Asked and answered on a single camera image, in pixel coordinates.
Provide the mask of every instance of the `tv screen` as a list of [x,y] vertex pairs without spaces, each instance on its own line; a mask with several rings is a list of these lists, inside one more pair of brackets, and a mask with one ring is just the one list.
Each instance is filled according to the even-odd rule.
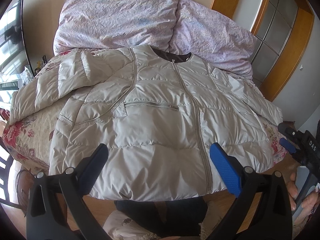
[[0,102],[10,103],[25,67],[34,76],[23,41],[22,6],[19,0],[0,19]]

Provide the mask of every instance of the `hand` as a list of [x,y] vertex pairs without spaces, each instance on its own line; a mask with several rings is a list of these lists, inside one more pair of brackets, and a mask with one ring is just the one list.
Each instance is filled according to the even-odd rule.
[[[290,181],[287,184],[287,189],[289,193],[289,199],[290,199],[290,206],[291,210],[295,210],[297,208],[296,203],[294,202],[294,199],[298,196],[298,189],[295,185],[295,179],[296,179],[296,173],[292,173],[290,176]],[[301,207],[303,208],[300,215],[297,217],[297,219],[294,221],[294,225],[301,224],[307,216],[310,215],[313,207],[316,204],[319,204],[320,197],[318,197],[318,193],[315,191],[311,192],[308,196],[305,197],[305,199],[301,203]]]

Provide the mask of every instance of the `white puffer jacket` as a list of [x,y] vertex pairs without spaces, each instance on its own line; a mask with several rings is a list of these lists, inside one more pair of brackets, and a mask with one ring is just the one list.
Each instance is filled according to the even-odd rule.
[[77,166],[105,143],[109,159],[94,197],[164,201],[222,190],[209,158],[215,142],[258,172],[273,165],[257,114],[277,125],[281,111],[195,55],[175,64],[149,45],[70,52],[59,68],[14,93],[10,123],[68,93],[52,138],[49,174]]

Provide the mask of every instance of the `person's leg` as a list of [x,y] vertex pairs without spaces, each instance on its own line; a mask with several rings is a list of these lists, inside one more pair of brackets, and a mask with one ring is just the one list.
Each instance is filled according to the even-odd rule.
[[166,226],[173,236],[199,236],[208,208],[202,197],[166,201],[166,206]]
[[139,226],[160,237],[167,236],[165,226],[153,202],[118,200],[115,201],[115,205],[117,210],[133,219]]

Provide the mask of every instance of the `pillow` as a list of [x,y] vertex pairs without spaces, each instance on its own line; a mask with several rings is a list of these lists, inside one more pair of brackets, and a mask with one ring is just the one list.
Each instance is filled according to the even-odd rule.
[[166,51],[179,0],[67,0],[53,51],[149,44]]
[[257,40],[248,30],[217,11],[180,0],[169,52],[192,52],[212,66],[252,79],[248,58]]

